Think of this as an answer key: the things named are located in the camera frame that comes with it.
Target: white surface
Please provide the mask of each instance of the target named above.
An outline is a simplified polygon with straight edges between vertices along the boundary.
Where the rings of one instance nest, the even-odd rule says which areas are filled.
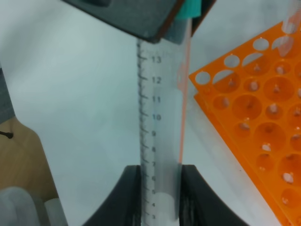
[[[284,6],[218,1],[192,40],[191,71],[283,19]],[[54,0],[1,0],[0,27],[16,116],[39,135],[67,221],[79,226],[139,163],[135,38]],[[193,100],[187,117],[183,163],[250,225],[279,225]]]

